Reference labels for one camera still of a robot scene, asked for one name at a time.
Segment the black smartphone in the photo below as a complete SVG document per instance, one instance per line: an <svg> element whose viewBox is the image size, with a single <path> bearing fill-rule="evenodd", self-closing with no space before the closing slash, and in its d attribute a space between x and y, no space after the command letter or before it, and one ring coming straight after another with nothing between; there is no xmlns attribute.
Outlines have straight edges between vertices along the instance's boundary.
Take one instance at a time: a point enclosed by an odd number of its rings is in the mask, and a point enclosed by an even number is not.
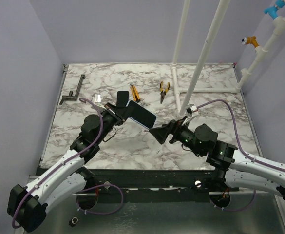
<svg viewBox="0 0 285 234"><path fill-rule="evenodd" d="M128 91L118 91L116 107L119 107L119 108L126 107L128 102L129 102L129 92Z"/></svg>

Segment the blue cased phone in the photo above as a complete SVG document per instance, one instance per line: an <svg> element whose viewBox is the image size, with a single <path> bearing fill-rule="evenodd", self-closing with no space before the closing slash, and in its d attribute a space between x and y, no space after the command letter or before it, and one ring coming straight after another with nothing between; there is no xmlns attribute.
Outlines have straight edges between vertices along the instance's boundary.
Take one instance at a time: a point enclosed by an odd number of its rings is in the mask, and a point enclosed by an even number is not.
<svg viewBox="0 0 285 234"><path fill-rule="evenodd" d="M127 107L131 109L131 113L129 115L130 119L139 123L146 129L153 128L156 122L156 115L132 100L127 103Z"/></svg>

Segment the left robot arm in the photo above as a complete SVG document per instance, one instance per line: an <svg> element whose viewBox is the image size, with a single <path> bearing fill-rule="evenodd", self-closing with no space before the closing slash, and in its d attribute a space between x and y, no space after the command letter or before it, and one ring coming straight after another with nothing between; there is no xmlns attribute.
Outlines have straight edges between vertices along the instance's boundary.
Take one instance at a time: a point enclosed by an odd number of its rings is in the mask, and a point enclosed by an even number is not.
<svg viewBox="0 0 285 234"><path fill-rule="evenodd" d="M79 191L90 192L95 184L84 165L96 155L100 143L113 127L145 111L133 101L122 105L107 103L103 108L89 99L81 98L80 101L91 104L97 113L84 119L69 150L41 176L25 186L17 184L11 189L7 213L12 217L14 229L32 232L63 199Z"/></svg>

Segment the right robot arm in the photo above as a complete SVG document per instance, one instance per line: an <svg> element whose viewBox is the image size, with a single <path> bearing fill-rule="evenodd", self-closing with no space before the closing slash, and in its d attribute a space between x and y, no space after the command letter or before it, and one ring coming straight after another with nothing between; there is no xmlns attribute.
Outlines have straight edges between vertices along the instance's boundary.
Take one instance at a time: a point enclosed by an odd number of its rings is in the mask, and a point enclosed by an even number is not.
<svg viewBox="0 0 285 234"><path fill-rule="evenodd" d="M160 144L172 135L171 144L178 141L197 157L205 156L206 162L220 171L210 179L214 190L221 191L227 186L249 188L272 193L285 201L285 163L247 153L220 141L217 132L206 124L192 131L183 121L172 120L149 132Z"/></svg>

